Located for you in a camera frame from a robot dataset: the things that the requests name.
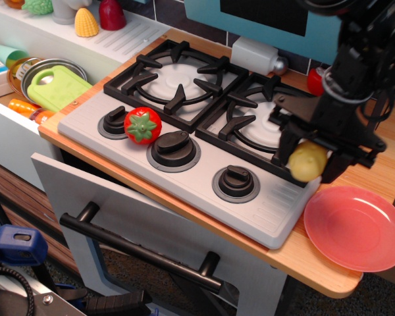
toy tomato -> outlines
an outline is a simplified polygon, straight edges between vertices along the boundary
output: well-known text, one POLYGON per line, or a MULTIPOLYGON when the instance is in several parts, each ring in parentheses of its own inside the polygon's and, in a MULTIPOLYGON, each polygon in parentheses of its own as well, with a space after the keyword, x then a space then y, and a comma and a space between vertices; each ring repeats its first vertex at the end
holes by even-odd
POLYGON ((312 68, 307 77, 307 88, 313 95, 320 96, 323 94, 322 77, 325 70, 321 67, 312 68))
POLYGON ((159 115, 149 107, 138 107, 127 113, 124 131, 137 144, 150 144, 161 133, 162 123, 159 115))

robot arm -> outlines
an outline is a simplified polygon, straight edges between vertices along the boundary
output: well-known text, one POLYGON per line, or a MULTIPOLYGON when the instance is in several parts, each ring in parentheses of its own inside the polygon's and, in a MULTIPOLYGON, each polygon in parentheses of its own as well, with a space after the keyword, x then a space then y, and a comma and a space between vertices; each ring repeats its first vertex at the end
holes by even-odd
POLYGON ((357 112, 376 125, 393 108, 395 0, 296 1, 315 13, 342 20, 338 54, 323 76, 322 96, 276 95, 269 120, 280 126, 282 136, 273 162, 286 165, 301 140, 310 140, 331 152, 322 173, 322 182, 331 183, 350 165, 370 168, 386 149, 357 112), (374 112, 379 114, 367 116, 364 110, 373 95, 388 99, 388 110, 382 113, 386 102, 377 102, 374 112))

oven handle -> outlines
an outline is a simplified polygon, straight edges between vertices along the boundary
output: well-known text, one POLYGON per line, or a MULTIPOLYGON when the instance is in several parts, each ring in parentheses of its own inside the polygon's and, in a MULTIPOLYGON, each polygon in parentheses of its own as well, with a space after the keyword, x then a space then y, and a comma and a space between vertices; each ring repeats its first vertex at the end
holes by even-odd
POLYGON ((146 263, 164 269, 169 273, 185 278, 201 288, 219 294, 223 282, 212 275, 220 259, 218 254, 209 251, 199 271, 195 271, 151 250, 129 242, 113 232, 92 224, 91 221, 98 211, 99 206, 91 201, 77 217, 70 216, 68 213, 63 214, 60 218, 60 224, 127 255, 131 255, 146 263))

pink plate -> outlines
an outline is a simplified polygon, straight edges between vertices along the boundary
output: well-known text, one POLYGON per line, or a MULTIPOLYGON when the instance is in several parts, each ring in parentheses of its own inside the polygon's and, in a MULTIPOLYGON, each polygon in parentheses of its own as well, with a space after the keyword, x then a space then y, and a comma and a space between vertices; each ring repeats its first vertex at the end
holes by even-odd
POLYGON ((378 272, 395 266, 395 207, 373 192, 320 191, 305 207, 304 225, 316 248, 343 267, 378 272))

black knob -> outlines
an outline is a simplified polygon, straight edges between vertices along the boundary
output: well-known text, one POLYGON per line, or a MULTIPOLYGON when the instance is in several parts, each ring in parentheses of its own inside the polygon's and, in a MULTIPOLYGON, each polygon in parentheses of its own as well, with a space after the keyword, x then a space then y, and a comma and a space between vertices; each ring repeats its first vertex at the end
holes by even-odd
POLYGON ((112 110, 104 116, 103 128, 107 133, 121 135, 124 133, 124 118, 126 117, 126 109, 123 106, 112 110))
POLYGON ((255 182, 249 170, 231 165, 222 173, 218 184, 221 191, 234 198, 246 196, 255 188, 255 182))
POLYGON ((166 167, 183 166, 196 156, 196 146, 185 131, 166 133, 154 141, 153 159, 166 167))

